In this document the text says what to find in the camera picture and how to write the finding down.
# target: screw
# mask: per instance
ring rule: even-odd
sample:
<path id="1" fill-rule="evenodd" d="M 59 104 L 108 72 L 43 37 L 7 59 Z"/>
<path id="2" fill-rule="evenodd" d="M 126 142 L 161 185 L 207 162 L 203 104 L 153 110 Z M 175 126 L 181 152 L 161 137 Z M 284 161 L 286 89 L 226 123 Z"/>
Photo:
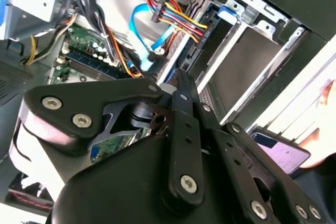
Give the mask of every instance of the screw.
<path id="1" fill-rule="evenodd" d="M 206 105 L 206 104 L 203 104 L 203 108 L 204 108 L 207 112 L 210 112 L 210 111 L 211 111 L 210 107 L 209 107 L 208 105 Z"/>
<path id="2" fill-rule="evenodd" d="M 256 200 L 251 202 L 251 207 L 253 212 L 262 220 L 266 220 L 267 218 L 267 213 L 262 204 L 257 202 Z"/>
<path id="3" fill-rule="evenodd" d="M 189 175 L 183 175 L 181 177 L 181 186 L 190 194 L 194 194 L 197 191 L 196 181 Z"/>
<path id="4" fill-rule="evenodd" d="M 50 110 L 58 110 L 60 107 L 62 107 L 61 100 L 57 99 L 56 97 L 45 97 L 42 100 L 42 104 L 44 107 Z"/>
<path id="5" fill-rule="evenodd" d="M 299 212 L 299 214 L 302 217 L 304 217 L 305 219 L 308 219 L 308 214 L 306 213 L 306 211 L 300 205 L 296 205 L 296 210 Z"/>
<path id="6" fill-rule="evenodd" d="M 74 115 L 72 118 L 72 122 L 75 126 L 79 128 L 88 128 L 92 124 L 91 118 L 84 114 Z"/>
<path id="7" fill-rule="evenodd" d="M 158 90 L 158 89 L 157 89 L 156 87 L 154 87 L 153 85 L 149 85 L 148 87 L 149 87 L 150 90 L 153 90 L 154 92 L 157 92 L 157 90 Z"/>
<path id="8" fill-rule="evenodd" d="M 180 97 L 181 97 L 183 100 L 188 100 L 188 97 L 186 97 L 184 94 L 181 94 Z"/>
<path id="9" fill-rule="evenodd" d="M 321 219 L 320 213 L 314 207 L 309 206 L 309 210 L 317 219 Z"/>
<path id="10" fill-rule="evenodd" d="M 81 77 L 79 77 L 79 80 L 80 81 L 86 81 L 86 77 L 85 76 L 81 76 Z"/>
<path id="11" fill-rule="evenodd" d="M 237 133 L 240 132 L 240 129 L 239 129 L 237 126 L 232 125 L 232 128 L 233 128 L 233 130 L 234 130 L 235 132 L 237 132 Z"/>

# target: hand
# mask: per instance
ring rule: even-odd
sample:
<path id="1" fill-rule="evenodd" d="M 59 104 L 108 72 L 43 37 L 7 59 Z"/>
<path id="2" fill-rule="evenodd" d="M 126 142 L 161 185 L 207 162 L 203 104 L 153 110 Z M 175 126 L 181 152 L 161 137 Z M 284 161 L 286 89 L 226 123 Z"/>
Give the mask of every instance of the hand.
<path id="1" fill-rule="evenodd" d="M 319 132 L 315 132 L 299 144 L 311 153 L 311 157 L 301 168 L 319 165 L 328 156 L 336 153 L 336 81 L 324 90 L 318 102 L 317 124 Z"/>

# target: phone screen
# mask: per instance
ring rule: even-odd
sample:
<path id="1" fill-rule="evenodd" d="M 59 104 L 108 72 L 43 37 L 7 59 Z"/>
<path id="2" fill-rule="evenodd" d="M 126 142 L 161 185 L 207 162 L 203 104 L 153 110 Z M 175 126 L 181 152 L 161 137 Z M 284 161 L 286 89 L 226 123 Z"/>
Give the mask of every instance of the phone screen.
<path id="1" fill-rule="evenodd" d="M 301 148 L 290 143 L 277 141 L 261 133 L 254 133 L 252 139 L 256 141 L 264 152 L 287 174 L 294 172 L 310 156 L 308 152 L 305 152 Z"/>

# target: motherboard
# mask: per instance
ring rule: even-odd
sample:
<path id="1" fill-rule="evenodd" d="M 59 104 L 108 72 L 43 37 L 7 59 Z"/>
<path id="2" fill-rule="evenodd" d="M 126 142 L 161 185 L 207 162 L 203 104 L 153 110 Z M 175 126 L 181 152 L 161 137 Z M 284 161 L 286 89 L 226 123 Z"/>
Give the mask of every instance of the motherboard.
<path id="1" fill-rule="evenodd" d="M 50 71 L 48 84 L 113 81 L 128 77 L 115 62 L 111 62 L 104 41 L 84 28 L 72 26 Z M 91 161 L 101 161 L 148 134 L 149 129 L 142 129 L 136 135 L 116 136 L 96 144 L 91 150 Z"/>

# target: black cover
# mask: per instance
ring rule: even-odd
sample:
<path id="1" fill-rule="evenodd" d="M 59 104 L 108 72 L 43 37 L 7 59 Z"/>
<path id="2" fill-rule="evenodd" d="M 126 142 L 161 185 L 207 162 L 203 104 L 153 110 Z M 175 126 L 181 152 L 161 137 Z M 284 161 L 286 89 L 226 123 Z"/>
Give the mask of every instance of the black cover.
<path id="1" fill-rule="evenodd" d="M 203 204 L 187 218 L 168 210 L 160 196 L 167 145 L 164 136 L 144 138 L 77 174 L 55 203 L 52 223 L 233 223 L 232 202 L 223 197 L 228 181 L 218 172 L 220 162 L 204 153 Z"/>

